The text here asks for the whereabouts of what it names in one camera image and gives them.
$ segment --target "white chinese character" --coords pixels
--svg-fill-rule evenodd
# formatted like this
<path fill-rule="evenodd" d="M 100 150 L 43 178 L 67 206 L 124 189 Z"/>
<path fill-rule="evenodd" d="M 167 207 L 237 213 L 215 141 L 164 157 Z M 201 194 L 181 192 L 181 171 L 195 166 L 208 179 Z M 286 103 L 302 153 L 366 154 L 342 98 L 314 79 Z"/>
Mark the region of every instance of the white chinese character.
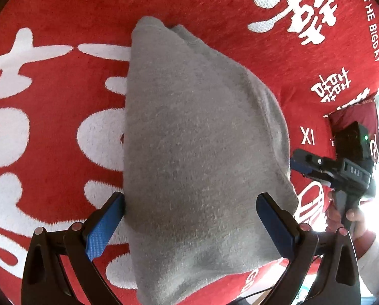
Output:
<path fill-rule="evenodd" d="M 280 2 L 280 0 L 254 1 L 256 5 L 265 9 L 273 8 Z M 287 0 L 288 6 L 282 12 L 278 13 L 277 15 L 268 20 L 251 23 L 249 24 L 248 29 L 257 33 L 268 32 L 274 27 L 276 22 L 284 18 L 290 12 L 293 12 L 294 15 L 291 17 L 291 25 L 288 28 L 288 32 L 300 33 L 303 30 L 304 26 L 306 26 L 310 22 L 312 16 L 314 15 L 314 8 L 307 4 L 300 6 L 301 1 L 302 0 Z M 325 2 L 325 0 L 314 0 L 313 6 L 315 8 L 319 8 L 323 4 L 323 2 Z M 332 2 L 334 2 L 334 0 L 328 0 L 328 2 L 319 11 L 319 14 L 324 15 L 322 23 L 326 22 L 329 26 L 335 25 L 336 22 L 336 17 L 333 15 L 333 13 L 336 10 L 337 5 L 331 8 L 330 4 Z M 302 42 L 302 44 L 308 44 L 310 42 L 312 42 L 313 44 L 319 44 L 325 39 L 325 37 L 322 34 L 320 34 L 322 25 L 319 25 L 317 28 L 315 28 L 317 21 L 318 17 L 314 17 L 314 20 L 312 24 L 309 26 L 309 28 L 299 36 L 300 38 L 308 37 L 305 41 Z"/>
<path fill-rule="evenodd" d="M 0 249 L 9 252 L 17 259 L 15 265 L 9 265 L 0 257 L 0 267 L 21 279 L 23 277 L 24 264 L 26 263 L 27 250 L 18 243 L 14 242 L 12 239 L 1 234 Z"/>
<path fill-rule="evenodd" d="M 75 221 L 47 223 L 29 216 L 18 208 L 23 188 L 17 175 L 4 173 L 0 176 L 0 228 L 12 233 L 30 237 L 33 230 L 43 226 L 47 231 L 61 231 Z"/>
<path fill-rule="evenodd" d="M 345 71 L 345 68 L 342 68 L 342 74 L 338 74 L 339 81 L 343 81 L 345 79 L 345 83 L 342 83 L 342 90 L 345 88 L 349 88 L 349 84 L 351 83 L 350 80 L 348 80 L 348 72 L 349 70 Z"/>
<path fill-rule="evenodd" d="M 323 14 L 324 17 L 322 18 L 322 24 L 326 22 L 329 26 L 334 26 L 336 23 L 336 17 L 333 15 L 336 8 L 338 7 L 337 4 L 335 4 L 332 8 L 330 7 L 330 4 L 334 2 L 335 0 L 328 0 L 328 2 L 319 10 L 319 14 Z"/>
<path fill-rule="evenodd" d="M 310 42 L 312 42 L 313 44 L 320 44 L 322 41 L 325 40 L 325 37 L 322 34 L 320 34 L 322 25 L 318 25 L 318 27 L 315 28 L 317 20 L 318 16 L 315 16 L 311 25 L 298 36 L 299 38 L 307 37 L 307 39 L 304 40 L 301 44 L 307 44 Z"/>
<path fill-rule="evenodd" d="M 319 97 L 321 97 L 321 102 L 328 103 L 330 101 L 335 101 L 336 96 L 344 90 L 345 88 L 349 88 L 348 80 L 348 72 L 349 70 L 345 70 L 342 68 L 342 74 L 333 73 L 326 80 L 323 79 L 322 75 L 319 75 L 321 82 L 317 82 L 315 85 L 311 87 L 311 91 L 316 92 Z"/>
<path fill-rule="evenodd" d="M 83 43 L 78 46 L 78 50 L 105 60 L 130 61 L 130 47 L 117 46 L 115 44 Z M 127 79 L 126 77 L 109 77 L 106 79 L 105 87 L 111 92 L 125 95 Z"/>
<path fill-rule="evenodd" d="M 10 52 L 0 56 L 0 99 L 16 95 L 31 85 L 31 78 L 19 74 L 23 64 L 62 56 L 71 50 L 72 47 L 66 45 L 33 47 L 31 30 L 20 29 Z"/>
<path fill-rule="evenodd" d="M 28 116 L 20 109 L 0 109 L 0 167 L 16 162 L 26 151 L 30 132 Z"/>

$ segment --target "red fabric with white characters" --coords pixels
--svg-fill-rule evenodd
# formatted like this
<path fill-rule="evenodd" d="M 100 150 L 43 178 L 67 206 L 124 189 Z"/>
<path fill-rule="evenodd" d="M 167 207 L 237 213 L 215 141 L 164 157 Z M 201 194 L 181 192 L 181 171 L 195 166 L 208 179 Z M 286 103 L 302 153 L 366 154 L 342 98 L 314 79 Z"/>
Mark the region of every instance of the red fabric with white characters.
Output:
<path fill-rule="evenodd" d="M 292 150 L 334 157 L 323 116 L 379 87 L 374 0 L 10 0 L 0 14 L 0 286 L 16 305 L 33 230 L 66 229 L 123 188 L 125 77 L 145 15 L 186 26 L 261 78 Z M 328 189 L 296 172 L 292 182 L 296 219 L 312 223 Z M 138 304 L 123 222 L 94 262 L 124 304 Z M 273 264 L 182 304 L 226 304 Z"/>

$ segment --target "gray towel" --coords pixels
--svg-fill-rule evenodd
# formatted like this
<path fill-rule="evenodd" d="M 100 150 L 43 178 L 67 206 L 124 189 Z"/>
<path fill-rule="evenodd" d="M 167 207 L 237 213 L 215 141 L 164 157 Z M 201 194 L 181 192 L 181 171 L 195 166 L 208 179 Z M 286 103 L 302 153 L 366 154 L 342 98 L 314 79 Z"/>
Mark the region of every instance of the gray towel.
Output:
<path fill-rule="evenodd" d="M 255 202 L 294 213 L 290 144 L 270 90 L 184 27 L 144 17 L 132 40 L 125 219 L 138 300 L 170 305 L 279 258 Z"/>

